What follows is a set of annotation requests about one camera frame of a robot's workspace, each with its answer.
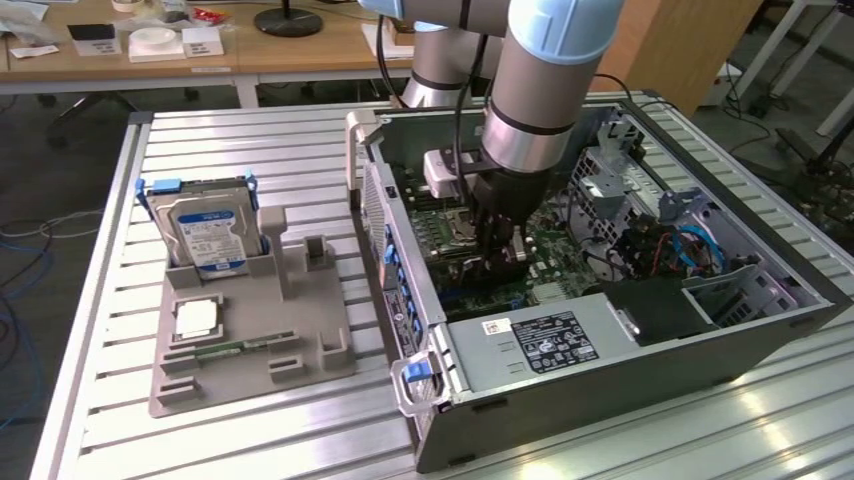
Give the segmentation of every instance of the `motherboard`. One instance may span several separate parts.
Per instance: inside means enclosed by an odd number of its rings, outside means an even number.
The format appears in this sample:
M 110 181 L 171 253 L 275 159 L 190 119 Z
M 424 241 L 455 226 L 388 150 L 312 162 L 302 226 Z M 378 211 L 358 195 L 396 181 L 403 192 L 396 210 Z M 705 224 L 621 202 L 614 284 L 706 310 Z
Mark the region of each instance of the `motherboard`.
M 462 271 L 481 259 L 469 209 L 457 201 L 432 199 L 418 187 L 410 189 L 407 200 L 422 256 L 448 321 L 577 298 L 599 284 L 602 277 L 590 267 L 583 248 L 571 238 L 551 203 L 543 204 L 529 221 L 529 268 L 523 278 L 501 285 L 473 286 L 461 280 Z

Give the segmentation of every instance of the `office chair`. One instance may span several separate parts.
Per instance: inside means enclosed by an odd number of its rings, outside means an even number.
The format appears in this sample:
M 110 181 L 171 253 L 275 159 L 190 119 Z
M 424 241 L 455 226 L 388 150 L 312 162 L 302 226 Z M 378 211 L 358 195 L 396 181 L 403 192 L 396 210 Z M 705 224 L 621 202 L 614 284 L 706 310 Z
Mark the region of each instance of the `office chair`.
M 43 107 L 50 108 L 56 105 L 56 97 L 54 95 L 38 95 L 36 99 Z M 184 99 L 188 102 L 199 100 L 199 90 L 184 88 Z M 102 101 L 116 103 L 128 113 L 139 111 L 131 101 L 122 95 L 122 92 L 92 92 L 87 94 L 48 125 L 47 143 L 51 148 L 63 149 L 68 146 L 68 139 L 62 133 L 63 127 Z

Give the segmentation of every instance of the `hard drive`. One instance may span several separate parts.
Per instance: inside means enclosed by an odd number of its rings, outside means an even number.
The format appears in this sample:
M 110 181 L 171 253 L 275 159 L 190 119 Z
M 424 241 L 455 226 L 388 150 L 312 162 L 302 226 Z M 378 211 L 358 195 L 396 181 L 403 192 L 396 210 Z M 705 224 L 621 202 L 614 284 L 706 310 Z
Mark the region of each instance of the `hard drive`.
M 258 229 L 256 181 L 250 175 L 220 180 L 155 181 L 138 199 L 158 224 L 172 267 L 195 266 L 203 279 L 247 273 L 246 259 L 264 253 Z

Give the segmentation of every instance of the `blue cable bundle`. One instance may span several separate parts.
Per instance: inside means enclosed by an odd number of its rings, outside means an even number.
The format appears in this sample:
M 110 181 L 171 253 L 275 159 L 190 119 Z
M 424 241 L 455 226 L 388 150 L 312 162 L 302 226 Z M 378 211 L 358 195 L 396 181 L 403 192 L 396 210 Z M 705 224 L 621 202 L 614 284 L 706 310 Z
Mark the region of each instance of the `blue cable bundle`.
M 27 294 L 27 292 L 42 282 L 46 275 L 48 274 L 51 267 L 54 266 L 54 255 L 48 251 L 51 246 L 51 241 L 54 239 L 51 225 L 47 222 L 40 222 L 43 227 L 40 227 L 40 231 L 47 233 L 47 241 L 42 248 L 30 248 L 23 247 L 20 245 L 12 245 L 5 242 L 0 242 L 0 248 L 5 248 L 7 250 L 21 252 L 21 253 L 34 253 L 36 256 L 32 261 L 27 264 L 27 266 L 12 276 L 9 277 L 3 284 L 0 285 L 0 303 L 7 310 L 7 313 L 0 313 L 0 325 L 3 325 L 4 330 L 0 335 L 0 342 L 5 340 L 5 338 L 12 335 L 12 350 L 7 358 L 0 363 L 0 372 L 5 369 L 5 367 L 12 362 L 15 358 L 15 354 L 17 353 L 19 344 L 23 344 L 24 351 L 27 356 L 30 357 L 30 361 L 32 363 L 34 374 L 35 374 L 35 387 L 30 399 L 15 409 L 12 415 L 3 421 L 0 421 L 0 433 L 8 427 L 16 419 L 21 417 L 21 415 L 31 409 L 44 396 L 44 373 L 42 369 L 42 361 L 39 359 L 39 354 L 36 352 L 35 342 L 32 340 L 32 335 L 30 333 L 30 329 L 27 325 L 20 321 L 15 313 L 15 309 L 9 300 L 20 298 Z M 7 287 L 16 281 L 36 265 L 40 266 L 39 271 L 35 275 L 26 281 L 23 281 L 21 285 L 12 290 L 7 290 Z
M 678 233 L 689 233 L 697 237 L 699 237 L 699 239 L 706 242 L 706 244 L 709 245 L 709 249 L 711 250 L 711 255 L 715 257 L 715 260 L 718 260 L 718 264 L 721 265 L 721 273 L 726 272 L 726 257 L 723 256 L 723 252 L 721 251 L 721 247 L 718 246 L 718 244 L 715 243 L 715 241 L 711 239 L 711 235 L 709 235 L 709 232 L 706 230 L 703 230 L 701 227 L 695 227 L 689 225 L 687 227 L 679 227 L 677 229 Z M 691 268 L 697 268 L 697 263 L 694 263 L 694 260 L 691 260 L 691 258 L 685 254 L 685 252 L 682 251 L 682 242 L 679 242 L 679 235 L 674 235 L 673 236 L 673 247 L 677 250 L 677 253 L 679 254 L 679 259 L 686 263 L 686 265 Z

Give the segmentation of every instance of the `aluminum extrusion table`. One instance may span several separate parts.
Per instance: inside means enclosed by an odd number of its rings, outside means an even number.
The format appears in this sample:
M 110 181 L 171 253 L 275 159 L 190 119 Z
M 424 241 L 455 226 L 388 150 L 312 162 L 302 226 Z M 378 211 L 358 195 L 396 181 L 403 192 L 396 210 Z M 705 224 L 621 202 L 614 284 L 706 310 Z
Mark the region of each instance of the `aluminum extrusion table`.
M 635 100 L 649 100 L 637 93 Z M 614 98 L 613 94 L 593 95 Z M 396 411 L 344 187 L 344 115 L 384 104 L 164 113 L 131 125 L 32 478 L 815 478 L 854 475 L 854 313 L 730 384 L 420 477 Z M 851 257 L 667 107 L 651 116 L 847 294 Z M 677 189 L 687 174 L 647 145 Z M 132 185 L 259 177 L 287 207 L 286 242 L 323 233 L 358 352 L 350 378 L 152 419 L 147 412 L 166 250 Z

